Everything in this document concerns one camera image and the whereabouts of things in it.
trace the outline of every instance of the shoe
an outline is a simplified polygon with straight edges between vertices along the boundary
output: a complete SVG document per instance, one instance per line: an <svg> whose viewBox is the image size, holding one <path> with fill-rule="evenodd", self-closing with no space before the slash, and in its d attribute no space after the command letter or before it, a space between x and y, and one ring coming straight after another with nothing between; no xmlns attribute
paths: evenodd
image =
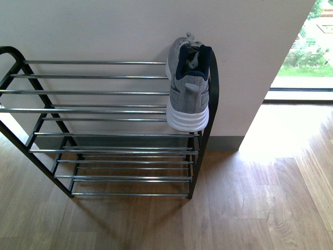
<svg viewBox="0 0 333 250"><path fill-rule="evenodd" d="M190 33L187 38L178 38L170 48L165 67L171 81L166 119L175 130L196 132L207 126L211 51L211 47L194 42Z"/></svg>

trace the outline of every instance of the white sole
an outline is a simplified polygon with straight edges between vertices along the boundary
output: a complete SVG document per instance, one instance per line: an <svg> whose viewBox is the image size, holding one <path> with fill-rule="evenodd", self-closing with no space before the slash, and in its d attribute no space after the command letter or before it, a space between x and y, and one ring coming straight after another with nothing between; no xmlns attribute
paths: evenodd
<svg viewBox="0 0 333 250"><path fill-rule="evenodd" d="M182 132L196 132L203 130L207 126L209 119L208 106L201 113L188 114L176 111L169 100L166 108L166 121L169 126L175 130Z"/></svg>

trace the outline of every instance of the hardwood floor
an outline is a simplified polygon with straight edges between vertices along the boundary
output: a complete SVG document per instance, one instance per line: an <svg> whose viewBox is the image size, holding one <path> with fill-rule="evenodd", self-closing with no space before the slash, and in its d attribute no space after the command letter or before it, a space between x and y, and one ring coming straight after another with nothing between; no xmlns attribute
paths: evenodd
<svg viewBox="0 0 333 250"><path fill-rule="evenodd" d="M333 106L263 105L192 200L69 199L2 135L0 153L0 249L333 249Z"/></svg>

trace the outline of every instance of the shoe rack shelf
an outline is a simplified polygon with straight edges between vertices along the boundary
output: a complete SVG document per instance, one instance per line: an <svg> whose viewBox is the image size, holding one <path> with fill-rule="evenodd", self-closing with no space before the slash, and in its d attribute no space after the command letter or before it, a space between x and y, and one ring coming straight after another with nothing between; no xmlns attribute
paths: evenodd
<svg viewBox="0 0 333 250"><path fill-rule="evenodd" d="M114 88L110 91L94 88L87 91L80 90L79 85L75 85L75 90L52 90L49 82L44 83L48 79L52 79L52 83L66 79L67 85L80 84L78 79L82 81L104 79L111 85L113 81L136 79L145 80L148 82L146 85L149 85L149 81L154 79L154 81L164 81L170 87L166 76L105 75L99 74L98 70L97 74L68 74L67 71L59 74L54 73L54 70L51 70L51 74L35 74L32 70L34 67L38 69L41 65L163 67L164 62L32 61L26 60L17 49L10 46L0 47L0 55L2 54L11 55L15 63L0 82L0 102L1 97L8 95L11 95L10 98L21 98L22 101L18 102L21 107L0 108L0 112L38 114L39 117L26 142L20 141L11 128L2 121L0 121L0 131L66 195L69 197L160 195L192 198L219 101L219 75L214 52L210 61L209 122L203 131L191 133L175 130L174 133L138 131L138 124L143 123L146 124L144 127L158 124L160 131L164 131L163 128L168 127L165 118L166 105L145 105L142 101L136 104L133 100L142 98L144 101L149 96L166 96L167 98L168 91L150 91L148 88L138 92L129 90L128 87L116 91L113 90ZM16 79L26 81L29 87L11 89L12 82ZM26 95L37 98L44 107L26 108L23 99ZM80 102L77 104L55 103L57 96L66 96L68 99L76 96ZM126 97L129 103L96 104L94 102L90 104L88 96ZM79 124L93 122L94 125L91 126L90 132L81 133L77 132L75 127L73 128L77 122ZM60 132L45 131L50 127L50 123L53 123ZM104 123L115 128L125 123L133 131L123 133L115 129L112 133L99 133L96 123ZM44 163L40 159L41 154L52 157L53 163L48 165Z"/></svg>

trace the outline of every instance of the white wall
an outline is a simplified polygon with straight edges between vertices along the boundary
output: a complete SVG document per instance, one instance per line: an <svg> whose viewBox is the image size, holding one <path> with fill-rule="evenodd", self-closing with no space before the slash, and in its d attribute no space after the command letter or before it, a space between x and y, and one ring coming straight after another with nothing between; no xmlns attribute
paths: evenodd
<svg viewBox="0 0 333 250"><path fill-rule="evenodd" d="M27 59L165 61L190 31L219 66L212 135L244 136L314 2L2 0L0 45Z"/></svg>

